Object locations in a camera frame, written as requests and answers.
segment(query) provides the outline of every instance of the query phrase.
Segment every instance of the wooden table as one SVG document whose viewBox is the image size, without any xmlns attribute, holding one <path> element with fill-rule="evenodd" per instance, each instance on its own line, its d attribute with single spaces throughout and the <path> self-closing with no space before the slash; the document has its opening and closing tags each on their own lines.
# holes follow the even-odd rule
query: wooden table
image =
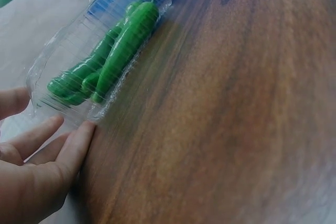
<svg viewBox="0 0 336 224">
<path fill-rule="evenodd" d="M 174 0 L 92 142 L 89 223 L 336 223 L 336 0 Z"/>
</svg>

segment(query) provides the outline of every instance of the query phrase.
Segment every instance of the brown table surface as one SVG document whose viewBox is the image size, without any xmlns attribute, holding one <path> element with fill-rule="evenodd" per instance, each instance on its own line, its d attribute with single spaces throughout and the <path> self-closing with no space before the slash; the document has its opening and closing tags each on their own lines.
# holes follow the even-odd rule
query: brown table surface
<svg viewBox="0 0 336 224">
<path fill-rule="evenodd" d="M 90 223 L 336 223 L 336 0 L 174 0 L 98 128 Z"/>
</svg>

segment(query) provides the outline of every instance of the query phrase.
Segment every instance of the white floor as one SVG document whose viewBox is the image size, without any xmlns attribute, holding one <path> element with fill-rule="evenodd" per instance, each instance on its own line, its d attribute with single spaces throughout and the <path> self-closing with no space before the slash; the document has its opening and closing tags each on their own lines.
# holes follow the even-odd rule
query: white floor
<svg viewBox="0 0 336 224">
<path fill-rule="evenodd" d="M 88 5 L 89 0 L 14 0 L 0 9 L 0 89 L 25 85 L 26 71 L 45 43 L 58 29 L 71 21 Z M 29 110 L 5 120 L 1 141 L 5 141 L 39 122 Z M 66 201 L 54 222 L 76 223 L 69 216 Z"/>
</svg>

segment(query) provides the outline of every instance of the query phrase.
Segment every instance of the clear plastic container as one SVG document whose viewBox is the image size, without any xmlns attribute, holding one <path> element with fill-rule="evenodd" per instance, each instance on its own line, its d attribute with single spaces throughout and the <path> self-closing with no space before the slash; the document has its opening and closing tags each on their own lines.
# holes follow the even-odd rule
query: clear plastic container
<svg viewBox="0 0 336 224">
<path fill-rule="evenodd" d="M 155 11 L 143 12 L 146 14 L 140 15 L 140 22 L 125 21 L 127 8 L 138 1 L 90 0 L 88 8 L 54 35 L 35 60 L 27 77 L 35 114 L 50 116 L 61 113 L 74 125 L 84 120 L 97 121 L 105 115 L 160 17 L 172 4 L 172 0 L 141 0 L 142 3 L 152 2 L 156 8 L 150 5 L 151 10 Z M 113 44 L 107 33 L 116 25 L 122 32 L 119 37 L 114 37 Z M 134 31 L 138 32 L 130 32 L 130 27 L 137 28 Z M 130 36 L 125 42 L 126 33 Z M 97 45 L 102 45 L 103 39 L 106 50 L 97 50 L 93 54 Z M 86 87 L 90 88 L 85 89 L 83 81 L 91 73 L 96 73 L 98 84 L 88 82 L 90 84 Z M 80 97 L 81 101 L 73 100 L 73 97 Z"/>
</svg>

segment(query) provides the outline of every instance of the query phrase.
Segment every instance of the plastic clamshell package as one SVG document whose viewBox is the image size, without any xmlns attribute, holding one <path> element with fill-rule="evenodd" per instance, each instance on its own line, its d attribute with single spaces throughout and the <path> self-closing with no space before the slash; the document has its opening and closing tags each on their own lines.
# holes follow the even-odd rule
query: plastic clamshell package
<svg viewBox="0 0 336 224">
<path fill-rule="evenodd" d="M 51 116 L 60 113 L 76 126 L 84 120 L 98 121 L 105 115 L 147 40 L 144 40 L 132 60 L 122 69 L 122 75 L 118 76 L 117 82 L 109 88 L 102 99 L 103 102 L 93 102 L 91 96 L 79 105 L 67 104 L 47 87 L 53 79 L 71 68 L 75 69 L 88 59 L 96 45 L 106 38 L 107 32 L 123 20 L 126 8 L 137 1 L 139 0 L 90 0 L 85 10 L 53 36 L 31 66 L 27 76 L 26 84 L 34 115 Z M 172 4 L 172 0 L 146 1 L 152 1 L 159 10 L 156 22 Z"/>
</svg>

